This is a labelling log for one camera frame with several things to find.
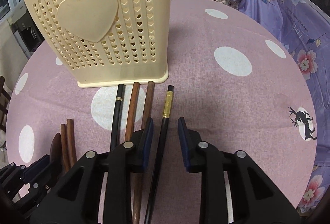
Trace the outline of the dark wooden spoon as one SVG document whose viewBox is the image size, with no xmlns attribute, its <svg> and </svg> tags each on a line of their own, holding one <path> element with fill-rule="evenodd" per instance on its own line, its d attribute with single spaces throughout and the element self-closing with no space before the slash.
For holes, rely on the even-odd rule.
<svg viewBox="0 0 330 224">
<path fill-rule="evenodd" d="M 60 133 L 57 133 L 54 136 L 50 147 L 50 163 L 61 163 L 61 157 L 61 135 Z"/>
</svg>

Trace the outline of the brown wooden chopstick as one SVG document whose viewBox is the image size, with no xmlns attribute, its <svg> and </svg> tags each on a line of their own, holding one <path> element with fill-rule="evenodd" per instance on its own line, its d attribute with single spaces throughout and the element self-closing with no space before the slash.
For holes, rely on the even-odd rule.
<svg viewBox="0 0 330 224">
<path fill-rule="evenodd" d="M 72 119 L 67 119 L 67 138 L 69 162 L 70 166 L 73 167 L 77 162 L 77 154 L 75 149 L 74 121 Z"/>
<path fill-rule="evenodd" d="M 141 123 L 141 127 L 144 128 L 147 119 L 151 116 L 152 112 L 152 103 L 153 103 L 153 95 L 154 95 L 154 85 L 153 81 L 148 82 L 147 93 L 145 97 L 145 104 L 143 110 L 143 119 Z M 133 224 L 139 224 L 140 221 L 140 210 L 141 210 L 141 198 L 143 191 L 143 174 L 137 174 L 135 176 L 135 185 L 134 185 L 134 199 L 133 199 Z"/>
<path fill-rule="evenodd" d="M 138 104 L 139 89 L 140 89 L 140 84 L 138 82 L 134 82 L 133 88 L 131 91 L 129 110 L 127 113 L 125 141 L 129 141 L 134 132 L 135 115 L 136 115 L 137 104 Z"/>
<path fill-rule="evenodd" d="M 65 124 L 60 125 L 60 135 L 61 135 L 61 148 L 63 157 L 64 171 L 67 172 L 71 168 L 69 156 L 68 156 L 68 139 L 67 139 L 67 126 Z"/>
</svg>

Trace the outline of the black chopstick gold band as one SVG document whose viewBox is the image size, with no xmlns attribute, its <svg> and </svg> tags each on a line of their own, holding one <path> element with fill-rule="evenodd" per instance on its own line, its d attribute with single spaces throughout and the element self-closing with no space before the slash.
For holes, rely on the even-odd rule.
<svg viewBox="0 0 330 224">
<path fill-rule="evenodd" d="M 157 152 L 156 152 L 156 158 L 155 158 L 155 162 L 154 162 L 152 181 L 151 181 L 151 187 L 149 190 L 148 203 L 147 203 L 147 209 L 146 209 L 145 218 L 144 218 L 144 224 L 150 224 L 152 221 L 154 205 L 156 202 L 159 177 L 160 177 L 160 172 L 161 172 L 161 168 L 162 168 L 162 161 L 163 161 L 163 154 L 164 154 L 164 149 L 165 149 L 165 144 L 166 144 L 167 131 L 168 131 L 169 123 L 170 123 L 170 115 L 171 115 L 171 109 L 172 109 L 172 103 L 173 103 L 173 94 L 174 94 L 174 86 L 169 85 L 167 88 L 166 99 L 165 99 L 165 103 L 164 103 L 162 124 L 160 127 L 160 134 L 159 134 L 159 139 L 158 139 Z"/>
</svg>

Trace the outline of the pink polka dot tablecloth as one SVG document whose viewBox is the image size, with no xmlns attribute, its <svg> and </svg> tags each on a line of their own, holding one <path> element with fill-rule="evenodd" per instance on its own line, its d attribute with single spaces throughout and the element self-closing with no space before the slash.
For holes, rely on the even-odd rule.
<svg viewBox="0 0 330 224">
<path fill-rule="evenodd" d="M 305 79 L 286 49 L 257 22 L 211 0 L 171 0 L 169 77 L 154 88 L 156 152 L 169 85 L 174 99 L 153 223 L 198 223 L 201 176 L 183 163 L 177 121 L 225 152 L 245 151 L 297 206 L 316 141 L 303 138 L 290 110 L 315 115 Z M 116 87 L 82 89 L 44 42 L 25 65 L 9 104 L 7 152 L 29 165 L 50 151 L 67 119 L 78 156 L 110 148 Z"/>
</svg>

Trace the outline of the water dispenser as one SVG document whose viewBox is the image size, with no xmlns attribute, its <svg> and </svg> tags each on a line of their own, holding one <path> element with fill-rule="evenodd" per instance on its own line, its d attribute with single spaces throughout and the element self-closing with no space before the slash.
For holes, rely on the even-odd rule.
<svg viewBox="0 0 330 224">
<path fill-rule="evenodd" d="M 23 0 L 11 11 L 8 23 L 20 47 L 29 58 L 45 39 Z"/>
</svg>

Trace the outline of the cream plastic utensil holder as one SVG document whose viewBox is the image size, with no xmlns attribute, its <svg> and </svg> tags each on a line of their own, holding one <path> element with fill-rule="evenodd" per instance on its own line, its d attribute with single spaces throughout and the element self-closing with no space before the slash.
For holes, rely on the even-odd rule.
<svg viewBox="0 0 330 224">
<path fill-rule="evenodd" d="M 81 88 L 163 83 L 171 0 L 24 0 Z"/>
</svg>

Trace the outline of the purple floral cloth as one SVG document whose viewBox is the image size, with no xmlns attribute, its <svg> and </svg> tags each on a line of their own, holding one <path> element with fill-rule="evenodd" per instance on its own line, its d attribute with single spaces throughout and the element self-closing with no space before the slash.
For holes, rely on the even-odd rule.
<svg viewBox="0 0 330 224">
<path fill-rule="evenodd" d="M 273 34 L 297 63 L 317 120 L 316 159 L 298 207 L 314 210 L 329 188 L 329 22 L 305 0 L 231 0 Z"/>
</svg>

